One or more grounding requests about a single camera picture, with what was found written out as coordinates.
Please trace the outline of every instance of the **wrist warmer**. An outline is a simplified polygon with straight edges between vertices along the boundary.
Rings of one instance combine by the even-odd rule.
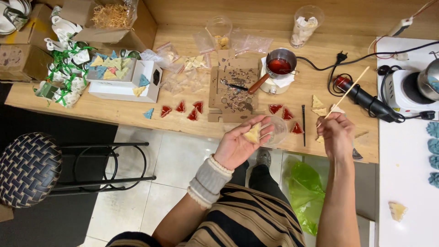
[[[187,193],[202,207],[210,208],[220,197],[220,190],[232,179],[233,171],[221,166],[211,154],[189,182]]]

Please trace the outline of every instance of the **black metal stool legs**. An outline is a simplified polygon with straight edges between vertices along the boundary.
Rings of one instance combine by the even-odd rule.
[[[53,188],[53,190],[50,192],[48,196],[66,196],[66,195],[78,195],[78,194],[87,194],[87,193],[98,193],[98,192],[109,192],[109,191],[116,191],[116,190],[128,190],[132,187],[136,186],[140,181],[148,181],[148,180],[155,180],[156,176],[151,177],[144,177],[147,163],[146,163],[146,156],[145,153],[138,147],[138,146],[148,146],[148,142],[133,142],[133,143],[109,143],[109,144],[93,144],[93,145],[68,145],[63,146],[63,149],[83,149],[79,155],[75,155],[75,163],[73,165],[73,182],[58,182]],[[121,146],[133,146],[137,150],[140,151],[140,153],[143,156],[144,159],[144,170],[142,172],[142,175],[139,178],[123,178],[123,179],[115,179],[117,168],[118,168],[118,161],[117,157],[119,154],[116,154],[114,151]],[[108,154],[85,154],[85,152],[92,148],[108,148],[109,152]],[[79,182],[76,180],[76,166],[78,165],[78,161],[80,157],[106,157],[105,158],[105,166],[103,171],[104,180],[96,180],[96,181],[83,181]],[[115,170],[113,173],[113,176],[111,179],[107,179],[107,176],[105,174],[105,168],[107,166],[107,161],[109,157],[113,157],[115,159]],[[126,182],[136,182],[134,185],[125,188],[122,187],[115,187],[112,184],[117,183],[126,183]],[[96,185],[105,185],[104,187],[100,189],[86,189],[85,187],[88,186],[96,186]]]

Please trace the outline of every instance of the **woven stool cushion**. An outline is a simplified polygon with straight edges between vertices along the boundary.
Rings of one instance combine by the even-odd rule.
[[[24,134],[0,158],[0,199],[12,207],[30,207],[42,201],[61,174],[61,149],[50,135]]]

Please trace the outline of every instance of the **stool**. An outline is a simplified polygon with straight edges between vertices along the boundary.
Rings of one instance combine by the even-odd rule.
[[[127,190],[136,186],[140,181],[155,180],[156,176],[144,177],[147,163],[144,152],[138,146],[148,146],[148,142],[140,143],[109,143],[93,145],[66,145],[58,146],[53,137],[42,132],[24,134],[3,151],[0,158],[0,200],[11,207],[30,207],[42,201],[47,196],[65,196],[87,193]],[[117,157],[114,152],[120,146],[133,146],[138,149],[144,159],[144,170],[139,178],[114,179],[117,173]],[[105,154],[85,153],[92,148],[106,148]],[[58,182],[62,171],[62,149],[65,151],[81,149],[73,164],[72,182]],[[77,181],[76,167],[80,157],[105,157],[105,167],[109,157],[115,159],[115,170],[111,179],[107,179],[105,167],[104,180]],[[125,188],[115,187],[112,184],[136,182]],[[87,189],[85,187],[105,185],[100,189]]]

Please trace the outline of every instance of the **clear plastic cup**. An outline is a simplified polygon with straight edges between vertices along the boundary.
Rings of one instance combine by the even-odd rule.
[[[291,46],[302,48],[314,31],[322,25],[324,19],[323,10],[317,6],[307,5],[297,10],[294,15],[294,29],[290,40]]]
[[[262,128],[265,128],[269,125],[274,125],[274,130],[270,132],[271,138],[264,145],[275,146],[285,140],[288,129],[287,124],[282,118],[275,115],[271,115],[270,118],[270,122],[264,125]]]
[[[206,30],[212,37],[216,50],[230,49],[230,33],[232,32],[232,21],[226,16],[215,16],[207,22]]]

